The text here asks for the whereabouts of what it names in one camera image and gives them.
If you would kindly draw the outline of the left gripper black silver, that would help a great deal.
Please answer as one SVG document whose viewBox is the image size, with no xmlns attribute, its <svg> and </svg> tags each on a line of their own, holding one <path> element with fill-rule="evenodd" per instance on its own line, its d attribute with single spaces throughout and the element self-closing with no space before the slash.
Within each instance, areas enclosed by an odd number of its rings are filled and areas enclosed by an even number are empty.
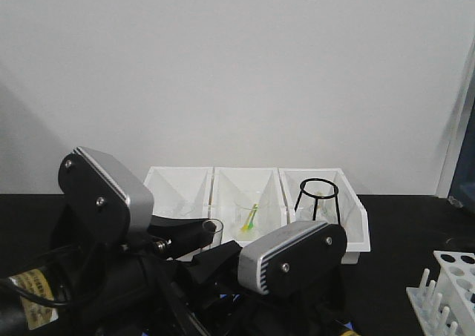
<svg viewBox="0 0 475 336">
<path fill-rule="evenodd" d="M 78 146 L 61 162 L 58 183 L 65 209 L 51 245 L 72 245 L 92 260 L 156 243 L 159 255 L 177 259 L 201 249 L 205 218 L 153 216 L 154 197 L 110 154 Z"/>
</svg>

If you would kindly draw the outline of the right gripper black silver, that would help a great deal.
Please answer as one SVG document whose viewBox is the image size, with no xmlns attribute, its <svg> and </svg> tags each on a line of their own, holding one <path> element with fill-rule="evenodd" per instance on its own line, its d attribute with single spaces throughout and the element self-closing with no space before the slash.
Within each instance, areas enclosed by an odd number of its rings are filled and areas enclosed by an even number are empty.
<svg viewBox="0 0 475 336">
<path fill-rule="evenodd" d="M 297 221 L 243 247 L 238 293 L 265 303 L 344 305 L 341 260 L 347 235 L 339 224 Z"/>
</svg>

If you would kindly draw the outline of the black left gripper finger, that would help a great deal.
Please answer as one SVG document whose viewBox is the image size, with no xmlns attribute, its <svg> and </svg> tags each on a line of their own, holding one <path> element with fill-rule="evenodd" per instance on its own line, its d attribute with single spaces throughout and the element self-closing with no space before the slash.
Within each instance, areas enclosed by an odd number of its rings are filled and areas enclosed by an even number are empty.
<svg viewBox="0 0 475 336">
<path fill-rule="evenodd" d="M 219 277 L 237 271 L 242 247 L 234 240 L 202 251 L 183 266 L 183 278 L 193 286 L 215 282 Z"/>
</svg>

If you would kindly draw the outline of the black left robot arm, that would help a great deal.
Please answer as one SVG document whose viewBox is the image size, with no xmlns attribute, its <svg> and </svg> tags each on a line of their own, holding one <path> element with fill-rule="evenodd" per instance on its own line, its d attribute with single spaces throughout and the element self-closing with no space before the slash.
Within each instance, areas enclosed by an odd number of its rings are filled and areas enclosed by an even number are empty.
<svg viewBox="0 0 475 336">
<path fill-rule="evenodd" d="M 65 210 L 50 251 L 1 279 L 3 335 L 224 335 L 240 246 L 204 218 L 157 217 L 152 193 L 110 154 L 61 162 Z"/>
</svg>

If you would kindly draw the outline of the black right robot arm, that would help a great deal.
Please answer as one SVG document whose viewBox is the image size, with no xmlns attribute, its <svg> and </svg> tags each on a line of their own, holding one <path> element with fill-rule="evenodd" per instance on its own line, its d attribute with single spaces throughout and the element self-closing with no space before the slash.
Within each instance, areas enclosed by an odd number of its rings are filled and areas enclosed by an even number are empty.
<svg viewBox="0 0 475 336">
<path fill-rule="evenodd" d="M 350 316 L 341 276 L 347 234 L 339 224 L 297 221 L 242 248 L 235 335 L 344 335 Z"/>
</svg>

